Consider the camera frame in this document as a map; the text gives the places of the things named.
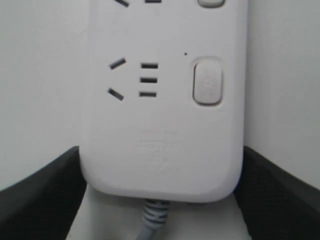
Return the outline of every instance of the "power strip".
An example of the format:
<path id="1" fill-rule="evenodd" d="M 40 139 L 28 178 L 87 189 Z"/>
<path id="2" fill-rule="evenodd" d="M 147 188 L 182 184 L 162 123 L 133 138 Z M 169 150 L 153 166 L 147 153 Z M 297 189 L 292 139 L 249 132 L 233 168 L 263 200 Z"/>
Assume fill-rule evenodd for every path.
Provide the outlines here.
<path id="1" fill-rule="evenodd" d="M 212 202 L 243 158 L 248 0 L 92 0 L 80 157 L 97 190 Z"/>

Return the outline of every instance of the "white button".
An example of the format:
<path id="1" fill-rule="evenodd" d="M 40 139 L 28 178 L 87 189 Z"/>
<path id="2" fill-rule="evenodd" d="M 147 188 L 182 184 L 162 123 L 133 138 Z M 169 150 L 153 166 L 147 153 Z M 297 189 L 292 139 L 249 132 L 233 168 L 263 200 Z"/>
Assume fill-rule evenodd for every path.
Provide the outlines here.
<path id="1" fill-rule="evenodd" d="M 224 4 L 225 0 L 198 0 L 199 4 L 205 8 L 217 8 Z"/>
<path id="2" fill-rule="evenodd" d="M 193 98 L 201 105 L 214 105 L 221 101 L 223 73 L 216 60 L 203 60 L 194 68 Z"/>

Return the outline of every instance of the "black padding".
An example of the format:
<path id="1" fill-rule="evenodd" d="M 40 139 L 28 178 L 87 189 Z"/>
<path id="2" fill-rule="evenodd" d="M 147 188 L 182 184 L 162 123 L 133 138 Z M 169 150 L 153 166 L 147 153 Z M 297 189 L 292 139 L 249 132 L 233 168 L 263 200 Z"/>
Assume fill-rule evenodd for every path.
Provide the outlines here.
<path id="1" fill-rule="evenodd" d="M 320 191 L 248 147 L 235 198 L 253 240 L 320 240 Z"/>
<path id="2" fill-rule="evenodd" d="M 65 240 L 86 186 L 73 147 L 0 192 L 0 240 Z"/>

